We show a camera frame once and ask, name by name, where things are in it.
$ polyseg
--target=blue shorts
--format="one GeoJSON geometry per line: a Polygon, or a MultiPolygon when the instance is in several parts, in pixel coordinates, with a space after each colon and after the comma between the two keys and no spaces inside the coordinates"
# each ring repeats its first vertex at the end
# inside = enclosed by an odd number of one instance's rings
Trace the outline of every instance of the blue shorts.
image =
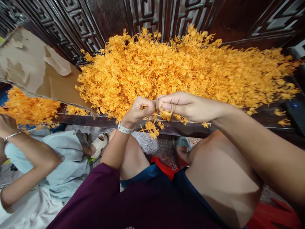
{"type": "MultiPolygon", "coordinates": [[[[231,229],[219,218],[213,208],[192,185],[192,183],[185,175],[186,169],[187,167],[183,170],[180,170],[179,172],[176,172],[172,181],[172,185],[178,190],[183,200],[192,208],[195,208],[199,212],[203,213],[204,215],[215,221],[220,227],[225,229],[231,229]]],[[[144,169],[135,177],[129,180],[120,181],[120,183],[125,189],[128,186],[132,185],[134,182],[150,183],[152,180],[154,181],[154,183],[170,182],[170,179],[167,177],[167,175],[165,175],[155,163],[152,163],[151,166],[144,169]]]]}

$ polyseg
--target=wooden cabinet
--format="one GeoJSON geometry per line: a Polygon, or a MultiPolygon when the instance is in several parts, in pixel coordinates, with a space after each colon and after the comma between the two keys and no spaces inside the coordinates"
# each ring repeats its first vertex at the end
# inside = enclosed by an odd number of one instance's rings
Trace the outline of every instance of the wooden cabinet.
{"type": "Polygon", "coordinates": [[[87,64],[110,36],[146,26],[162,41],[199,30],[236,48],[281,47],[304,29],[305,0],[0,0],[0,34],[17,24],[48,39],[75,66],[87,64]]]}

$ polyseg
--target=cardboard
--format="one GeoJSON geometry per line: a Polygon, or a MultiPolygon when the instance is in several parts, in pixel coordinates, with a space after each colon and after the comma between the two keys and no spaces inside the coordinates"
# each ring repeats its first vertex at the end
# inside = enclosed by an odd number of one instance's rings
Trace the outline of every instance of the cardboard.
{"type": "Polygon", "coordinates": [[[75,89],[80,71],[30,31],[18,26],[0,47],[0,81],[13,84],[26,95],[61,101],[91,110],[75,89]]]}

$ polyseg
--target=smartwatch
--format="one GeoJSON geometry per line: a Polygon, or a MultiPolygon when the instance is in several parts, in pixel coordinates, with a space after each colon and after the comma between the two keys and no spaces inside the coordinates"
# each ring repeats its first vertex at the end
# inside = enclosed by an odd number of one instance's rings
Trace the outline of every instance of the smartwatch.
{"type": "Polygon", "coordinates": [[[134,128],[132,129],[126,128],[121,125],[121,121],[120,121],[118,125],[118,131],[121,131],[124,134],[131,134],[132,132],[134,132],[134,128]]]}

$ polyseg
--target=purple shirt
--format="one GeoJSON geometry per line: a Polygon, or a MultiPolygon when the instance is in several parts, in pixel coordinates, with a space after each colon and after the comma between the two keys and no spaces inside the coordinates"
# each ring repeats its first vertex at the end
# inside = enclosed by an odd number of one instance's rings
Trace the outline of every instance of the purple shirt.
{"type": "Polygon", "coordinates": [[[120,193],[119,171],[95,167],[47,228],[220,228],[185,204],[170,184],[134,183],[120,193]]]}

